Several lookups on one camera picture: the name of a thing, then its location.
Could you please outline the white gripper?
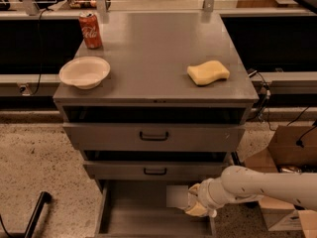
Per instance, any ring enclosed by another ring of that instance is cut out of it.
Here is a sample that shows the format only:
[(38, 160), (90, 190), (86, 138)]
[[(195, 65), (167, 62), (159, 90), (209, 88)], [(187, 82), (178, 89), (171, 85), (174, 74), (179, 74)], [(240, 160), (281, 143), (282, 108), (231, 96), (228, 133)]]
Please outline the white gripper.
[(188, 192), (197, 196), (200, 204), (195, 204), (185, 210), (185, 213), (190, 216), (204, 217), (209, 216), (215, 218), (217, 216), (217, 204), (211, 196), (209, 186), (212, 184), (213, 179), (209, 178), (201, 184), (196, 183), (188, 189)]

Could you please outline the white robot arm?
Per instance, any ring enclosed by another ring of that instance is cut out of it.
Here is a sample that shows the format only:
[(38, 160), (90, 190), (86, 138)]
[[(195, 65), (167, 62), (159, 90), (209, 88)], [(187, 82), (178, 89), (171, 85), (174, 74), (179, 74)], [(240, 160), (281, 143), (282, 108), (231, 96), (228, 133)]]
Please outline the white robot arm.
[(218, 178), (208, 178), (188, 190), (184, 212), (197, 217), (216, 217), (226, 204), (259, 201), (264, 196), (309, 210), (317, 210), (316, 173), (261, 173), (229, 166)]

